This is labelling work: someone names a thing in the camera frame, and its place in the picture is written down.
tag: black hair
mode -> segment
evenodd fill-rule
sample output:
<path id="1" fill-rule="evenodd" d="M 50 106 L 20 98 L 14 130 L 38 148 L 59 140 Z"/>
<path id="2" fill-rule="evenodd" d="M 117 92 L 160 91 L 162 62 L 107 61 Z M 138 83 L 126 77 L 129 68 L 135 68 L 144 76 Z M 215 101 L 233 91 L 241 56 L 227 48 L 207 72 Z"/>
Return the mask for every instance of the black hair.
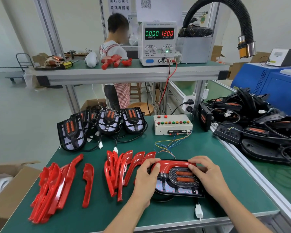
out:
<path id="1" fill-rule="evenodd" d="M 120 13 L 115 13 L 113 15 L 110 15 L 108 18 L 108 31 L 115 33 L 116 30 L 119 28 L 126 28 L 128 29 L 129 23 L 127 18 L 120 14 Z"/>

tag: wooden stool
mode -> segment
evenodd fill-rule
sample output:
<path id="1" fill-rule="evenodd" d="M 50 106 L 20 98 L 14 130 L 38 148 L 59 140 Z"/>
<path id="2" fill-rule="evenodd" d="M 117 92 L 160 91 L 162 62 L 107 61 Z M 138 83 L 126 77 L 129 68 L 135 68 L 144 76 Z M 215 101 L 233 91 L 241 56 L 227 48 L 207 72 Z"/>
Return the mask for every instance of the wooden stool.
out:
<path id="1" fill-rule="evenodd" d="M 141 89 L 140 89 L 140 84 L 141 83 L 137 83 L 137 86 L 132 86 L 132 84 L 130 83 L 130 92 L 129 92 L 130 93 L 130 98 L 131 99 L 139 99 L 139 102 L 141 102 Z"/>
<path id="2" fill-rule="evenodd" d="M 145 116 L 150 115 L 149 110 L 148 110 L 148 105 L 146 102 L 136 102 L 136 103 L 132 103 L 128 106 L 128 108 L 135 108 L 135 107 L 140 107 L 141 111 L 144 112 Z M 152 114 L 154 112 L 153 105 L 149 104 L 149 109 L 150 109 L 150 112 Z"/>

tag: flexible black hose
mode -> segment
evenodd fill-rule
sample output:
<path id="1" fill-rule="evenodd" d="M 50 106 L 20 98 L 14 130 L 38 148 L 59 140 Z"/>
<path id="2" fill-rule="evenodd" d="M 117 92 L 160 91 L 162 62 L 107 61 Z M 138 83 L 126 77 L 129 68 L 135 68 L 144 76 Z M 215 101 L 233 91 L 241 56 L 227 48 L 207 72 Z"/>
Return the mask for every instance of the flexible black hose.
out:
<path id="1" fill-rule="evenodd" d="M 187 28 L 189 26 L 190 20 L 193 18 L 194 14 L 203 6 L 213 3 L 220 2 L 227 5 L 235 13 L 238 18 L 239 24 L 241 26 L 241 34 L 245 36 L 245 41 L 247 44 L 253 43 L 253 33 L 250 15 L 241 2 L 241 0 L 198 0 L 187 12 L 185 19 L 183 21 L 183 27 Z"/>

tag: round stool seat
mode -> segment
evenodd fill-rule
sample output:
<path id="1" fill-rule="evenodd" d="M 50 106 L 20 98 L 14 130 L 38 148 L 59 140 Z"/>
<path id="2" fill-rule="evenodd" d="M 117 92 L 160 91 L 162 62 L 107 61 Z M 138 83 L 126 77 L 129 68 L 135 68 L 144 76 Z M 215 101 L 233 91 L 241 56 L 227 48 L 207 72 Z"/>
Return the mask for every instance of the round stool seat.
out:
<path id="1" fill-rule="evenodd" d="M 136 103 L 132 103 L 128 106 L 128 108 L 135 108 L 135 107 L 139 107 L 141 109 L 141 111 L 144 112 L 145 116 L 150 115 L 149 110 L 148 110 L 148 105 L 146 102 L 136 102 Z M 150 109 L 150 112 L 152 114 L 154 112 L 153 105 L 149 104 L 149 109 Z"/>

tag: forearm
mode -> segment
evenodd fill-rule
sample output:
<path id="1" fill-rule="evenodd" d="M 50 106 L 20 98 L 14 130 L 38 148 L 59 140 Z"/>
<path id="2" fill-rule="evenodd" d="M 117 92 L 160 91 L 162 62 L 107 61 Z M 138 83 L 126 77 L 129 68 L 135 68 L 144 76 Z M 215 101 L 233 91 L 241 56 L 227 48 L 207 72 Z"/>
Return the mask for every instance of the forearm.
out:
<path id="1" fill-rule="evenodd" d="M 115 219 L 104 230 L 104 233 L 130 233 L 133 232 L 144 208 L 134 198 L 130 198 Z"/>
<path id="2" fill-rule="evenodd" d="M 239 233 L 272 233 L 232 193 L 223 197 L 219 204 Z"/>

